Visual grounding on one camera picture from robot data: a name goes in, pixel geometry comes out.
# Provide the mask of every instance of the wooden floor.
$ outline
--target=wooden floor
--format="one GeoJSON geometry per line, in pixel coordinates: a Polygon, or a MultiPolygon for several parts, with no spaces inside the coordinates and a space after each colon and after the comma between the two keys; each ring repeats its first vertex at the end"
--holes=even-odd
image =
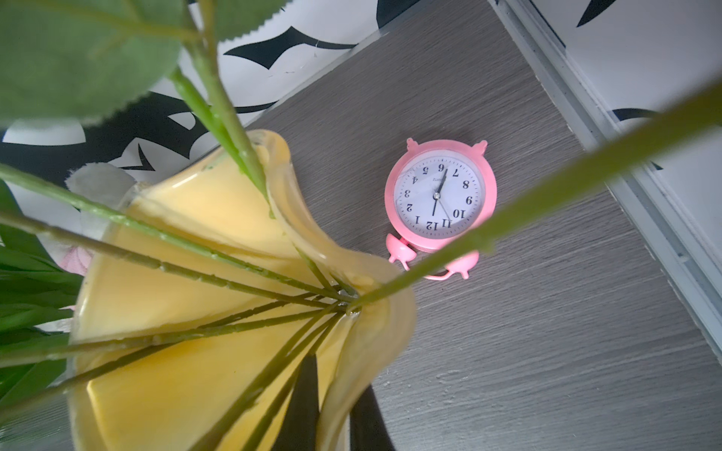
{"type": "MultiPolygon", "coordinates": [[[[318,223],[386,255],[406,138],[489,141],[503,206],[582,150],[486,1],[429,1],[254,126],[290,143],[318,223]]],[[[608,192],[416,286],[375,382],[401,450],[719,450],[722,368],[608,192]]]]}

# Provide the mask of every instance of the leaf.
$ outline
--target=leaf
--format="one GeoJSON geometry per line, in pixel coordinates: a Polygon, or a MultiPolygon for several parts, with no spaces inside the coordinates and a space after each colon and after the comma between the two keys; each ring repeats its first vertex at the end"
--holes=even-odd
{"type": "MultiPolygon", "coordinates": [[[[2,90],[4,89],[2,87],[4,84],[2,71],[3,69],[0,66],[0,105],[2,105],[2,90]]],[[[17,205],[10,188],[7,187],[7,184],[3,180],[0,180],[0,210],[22,214],[22,211],[20,211],[20,207],[17,205]]],[[[53,261],[47,251],[45,251],[43,245],[40,244],[40,240],[35,235],[13,229],[12,227],[0,225],[0,238],[2,238],[2,242],[7,249],[34,255],[35,257],[42,258],[48,262],[53,261]]]]}
{"type": "Polygon", "coordinates": [[[0,403],[2,398],[29,372],[32,365],[22,365],[21,367],[0,368],[0,403]]]}
{"type": "Polygon", "coordinates": [[[48,335],[58,335],[58,334],[43,332],[40,329],[35,329],[35,328],[19,329],[19,330],[13,330],[10,332],[3,332],[3,333],[0,333],[0,348],[2,346],[8,345],[8,344],[19,343],[21,341],[29,341],[29,340],[33,340],[35,338],[46,337],[48,335]]]}
{"type": "Polygon", "coordinates": [[[73,313],[70,309],[60,310],[32,304],[0,305],[0,332],[70,318],[73,313]]]}
{"type": "Polygon", "coordinates": [[[48,360],[28,367],[30,368],[18,381],[6,384],[6,392],[0,398],[0,407],[16,403],[45,389],[65,372],[66,363],[64,360],[48,360]]]}
{"type": "Polygon", "coordinates": [[[0,246],[0,269],[7,271],[56,271],[63,272],[53,261],[33,254],[0,246]]]}
{"type": "Polygon", "coordinates": [[[238,38],[257,30],[289,0],[217,0],[216,39],[238,38]]]}
{"type": "Polygon", "coordinates": [[[0,123],[107,118],[176,65],[183,1],[0,2],[0,123]]]}
{"type": "Polygon", "coordinates": [[[0,270],[0,292],[43,293],[60,291],[78,294],[82,276],[51,271],[0,270]]]}
{"type": "Polygon", "coordinates": [[[69,333],[52,333],[43,334],[30,340],[23,340],[18,343],[11,343],[4,346],[0,346],[0,354],[15,351],[33,351],[37,349],[48,349],[56,346],[65,346],[68,344],[69,333]]]}
{"type": "Polygon", "coordinates": [[[0,304],[34,304],[59,309],[74,305],[76,299],[76,294],[67,294],[58,291],[41,293],[5,292],[0,297],[0,304]]]}

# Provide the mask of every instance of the green stem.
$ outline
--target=green stem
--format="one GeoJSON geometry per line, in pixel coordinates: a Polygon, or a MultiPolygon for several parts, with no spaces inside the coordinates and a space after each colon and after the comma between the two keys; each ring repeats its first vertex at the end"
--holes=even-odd
{"type": "MultiPolygon", "coordinates": [[[[332,317],[332,319],[330,319],[330,321],[328,321],[324,325],[324,327],[326,328],[316,339],[316,342],[313,344],[313,346],[311,346],[311,348],[308,350],[306,356],[312,356],[316,354],[318,348],[321,347],[321,344],[326,340],[326,337],[329,336],[331,331],[334,329],[334,326],[340,319],[340,315],[335,315],[332,317]]],[[[268,408],[264,412],[264,415],[258,421],[256,427],[253,428],[253,432],[251,432],[251,435],[248,437],[248,440],[245,442],[245,445],[243,445],[241,451],[254,451],[261,444],[261,440],[266,436],[268,428],[271,426],[271,422],[273,422],[274,418],[276,418],[276,415],[278,415],[279,411],[281,410],[283,403],[286,401],[286,398],[288,398],[288,395],[291,393],[291,389],[293,389],[293,386],[298,379],[301,365],[296,368],[296,370],[293,372],[293,375],[288,378],[288,381],[286,381],[285,384],[283,384],[283,387],[278,392],[278,395],[276,395],[276,398],[274,398],[271,404],[268,406],[268,408]]]]}
{"type": "Polygon", "coordinates": [[[146,222],[126,216],[125,214],[113,210],[112,208],[107,207],[102,203],[90,201],[83,196],[71,193],[70,191],[60,188],[53,183],[46,182],[41,178],[35,177],[31,174],[27,174],[23,171],[19,171],[8,165],[3,165],[2,163],[0,163],[0,179],[3,179],[10,183],[14,183],[15,185],[18,185],[35,193],[42,194],[45,197],[68,203],[77,209],[88,211],[96,216],[108,219],[109,221],[116,224],[138,230],[139,232],[143,232],[146,235],[158,238],[171,245],[178,246],[179,248],[183,248],[198,255],[211,258],[212,260],[230,264],[231,266],[234,266],[236,268],[250,271],[251,273],[258,274],[259,276],[265,277],[267,279],[272,279],[281,282],[282,284],[293,286],[307,292],[322,294],[332,299],[351,300],[350,297],[343,297],[342,295],[339,295],[327,289],[318,288],[316,286],[298,281],[294,278],[284,276],[283,274],[270,271],[257,265],[253,265],[252,263],[239,260],[235,257],[231,257],[230,255],[226,255],[224,253],[208,248],[207,246],[203,246],[196,242],[187,240],[186,238],[183,238],[172,232],[165,232],[146,222]]]}
{"type": "Polygon", "coordinates": [[[243,125],[241,125],[238,115],[235,112],[233,104],[228,98],[223,83],[218,75],[218,71],[214,69],[214,64],[206,51],[199,43],[189,43],[186,46],[188,53],[191,55],[193,67],[198,71],[203,85],[208,92],[208,98],[217,111],[220,120],[223,122],[231,141],[235,145],[232,149],[226,149],[228,154],[239,165],[241,170],[245,168],[248,178],[268,200],[268,192],[266,190],[266,173],[264,172],[261,160],[258,159],[256,150],[253,148],[251,140],[245,134],[243,125]]]}
{"type": "Polygon", "coordinates": [[[218,444],[223,440],[223,437],[230,431],[231,427],[235,422],[243,415],[249,408],[258,400],[258,397],[265,391],[266,388],[293,362],[293,360],[300,354],[300,352],[308,346],[308,344],[328,326],[330,321],[338,321],[338,319],[331,318],[329,322],[319,326],[314,331],[310,332],[301,343],[296,346],[296,343],[316,324],[324,315],[330,310],[325,309],[323,312],[318,313],[314,318],[309,320],[302,328],[300,328],[289,340],[284,344],[281,349],[274,355],[271,361],[261,370],[261,372],[248,384],[243,393],[240,394],[231,407],[221,418],[214,424],[214,426],[201,437],[189,451],[207,451],[215,450],[218,444]]]}
{"type": "MultiPolygon", "coordinates": [[[[225,318],[222,318],[221,320],[214,321],[213,323],[208,323],[201,326],[200,328],[210,328],[220,325],[231,324],[236,321],[245,320],[246,318],[249,318],[251,316],[258,315],[259,313],[282,307],[284,305],[287,305],[287,303],[282,301],[270,302],[268,304],[261,305],[260,307],[255,307],[240,313],[235,313],[234,315],[227,316],[225,318]]],[[[162,351],[163,349],[166,349],[170,346],[173,345],[165,344],[161,346],[149,346],[147,348],[131,352],[130,354],[122,356],[111,362],[104,363],[99,367],[90,369],[86,372],[80,373],[79,375],[70,377],[69,379],[65,379],[63,382],[54,385],[53,387],[47,387],[45,390],[41,390],[40,392],[37,392],[36,394],[28,398],[22,399],[15,404],[11,404],[0,410],[0,424],[3,424],[5,421],[11,418],[19,416],[21,413],[31,411],[39,406],[44,406],[49,399],[52,399],[57,395],[69,393],[71,390],[79,387],[80,385],[86,384],[93,379],[106,375],[109,372],[115,371],[118,368],[122,368],[127,364],[138,361],[146,356],[155,354],[156,352],[162,351]]]]}
{"type": "Polygon", "coordinates": [[[308,269],[310,269],[313,275],[316,276],[321,285],[323,285],[325,289],[330,290],[331,284],[329,283],[329,280],[326,278],[326,276],[323,275],[316,262],[311,260],[311,257],[306,255],[301,249],[296,248],[296,251],[298,252],[298,255],[301,256],[301,260],[303,260],[303,263],[308,266],[308,269]]]}
{"type": "Polygon", "coordinates": [[[173,263],[158,260],[157,258],[149,257],[148,255],[139,254],[137,252],[133,252],[132,250],[119,248],[118,246],[111,245],[110,243],[84,237],[83,235],[78,235],[77,233],[61,229],[60,227],[53,227],[36,219],[16,215],[7,211],[0,211],[0,224],[9,225],[10,227],[15,227],[16,229],[32,233],[33,235],[45,235],[53,240],[64,242],[73,246],[80,246],[96,253],[108,255],[112,258],[145,266],[146,268],[160,269],[164,273],[185,277],[187,279],[204,282],[221,288],[253,294],[255,296],[268,297],[269,299],[278,299],[279,301],[289,302],[292,304],[306,305],[309,307],[324,308],[328,306],[328,304],[324,302],[310,301],[302,297],[276,293],[266,289],[256,288],[239,282],[222,279],[218,276],[214,276],[213,274],[206,274],[190,268],[184,268],[173,263]]]}
{"type": "MultiPolygon", "coordinates": [[[[175,90],[178,91],[180,97],[184,102],[186,102],[186,104],[188,104],[189,107],[191,107],[191,110],[196,114],[204,127],[207,128],[213,136],[215,136],[223,149],[226,149],[226,152],[231,152],[228,149],[235,149],[235,144],[233,144],[225,126],[223,126],[223,123],[219,123],[219,121],[215,118],[206,100],[203,98],[201,93],[198,92],[196,87],[193,85],[193,82],[183,75],[181,68],[176,67],[173,72],[170,73],[168,79],[173,82],[175,90]]],[[[247,174],[248,169],[245,167],[245,163],[237,163],[240,166],[241,172],[247,174]]]]}
{"type": "Polygon", "coordinates": [[[218,43],[216,42],[216,5],[215,0],[199,0],[199,9],[203,18],[203,37],[206,42],[208,59],[218,72],[218,43]]]}
{"type": "Polygon", "coordinates": [[[495,240],[541,219],[598,188],[611,177],[719,123],[722,123],[721,80],[544,179],[476,229],[425,258],[410,271],[361,296],[349,308],[357,309],[397,293],[472,250],[489,250],[495,240]]]}
{"type": "Polygon", "coordinates": [[[128,20],[96,9],[88,9],[73,4],[61,3],[54,0],[10,0],[17,4],[31,5],[79,17],[91,22],[108,25],[116,30],[134,35],[157,36],[159,38],[173,38],[185,42],[197,42],[202,39],[197,30],[191,30],[172,25],[154,24],[138,20],[128,20]]]}
{"type": "Polygon", "coordinates": [[[0,368],[16,367],[31,363],[44,362],[45,360],[62,360],[86,352],[110,352],[123,351],[124,349],[144,348],[148,346],[161,346],[166,344],[180,343],[181,341],[197,340],[199,338],[216,337],[229,333],[245,332],[266,328],[273,325],[292,323],[294,321],[314,318],[319,312],[326,310],[311,310],[309,312],[297,313],[295,315],[280,316],[266,320],[248,321],[232,325],[221,325],[216,327],[195,328],[182,330],[181,332],[154,333],[152,335],[120,338],[118,340],[90,341],[88,343],[76,343],[65,346],[53,346],[45,349],[10,349],[8,345],[0,351],[0,368]]]}

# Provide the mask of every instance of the black and white wallpaper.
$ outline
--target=black and white wallpaper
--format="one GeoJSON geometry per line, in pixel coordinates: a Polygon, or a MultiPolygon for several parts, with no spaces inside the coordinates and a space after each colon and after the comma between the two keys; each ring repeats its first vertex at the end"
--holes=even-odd
{"type": "MultiPolygon", "coordinates": [[[[621,131],[722,76],[722,1],[521,1],[533,2],[621,131]]],[[[722,124],[650,169],[722,269],[722,124]]]]}
{"type": "MultiPolygon", "coordinates": [[[[222,79],[241,120],[252,121],[416,1],[294,0],[257,31],[221,43],[222,79]]],[[[189,8],[198,14],[194,1],[189,8]]],[[[200,86],[186,55],[180,64],[200,86]]],[[[138,181],[152,183],[215,144],[172,84],[162,80],[144,99],[99,126],[17,121],[0,129],[0,162],[59,185],[69,171],[88,162],[109,162],[138,181]]],[[[21,197],[26,209],[32,196],[21,197]]]]}

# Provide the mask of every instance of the yellow vase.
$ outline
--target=yellow vase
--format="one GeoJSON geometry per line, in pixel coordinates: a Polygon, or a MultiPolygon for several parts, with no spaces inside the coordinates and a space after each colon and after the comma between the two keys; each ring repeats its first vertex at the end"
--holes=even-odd
{"type": "MultiPolygon", "coordinates": [[[[270,131],[249,133],[264,164],[269,205],[221,149],[163,183],[139,189],[127,212],[237,258],[319,285],[296,248],[364,293],[399,272],[383,258],[340,248],[313,221],[289,149],[270,131]]],[[[105,240],[123,248],[244,284],[299,289],[203,258],[125,227],[105,240]]],[[[271,302],[97,255],[78,298],[73,342],[183,330],[271,302]]],[[[286,305],[251,319],[304,312],[286,305]]],[[[360,393],[406,347],[416,320],[410,290],[344,316],[317,353],[321,416],[317,450],[344,449],[344,420],[360,393]]],[[[305,321],[179,343],[99,377],[69,395],[76,448],[88,451],[187,450],[228,409],[305,321]]],[[[127,351],[83,356],[87,371],[127,351]]],[[[219,450],[238,451],[300,357],[244,413],[219,450]]],[[[263,438],[268,450],[285,406],[263,438]]]]}

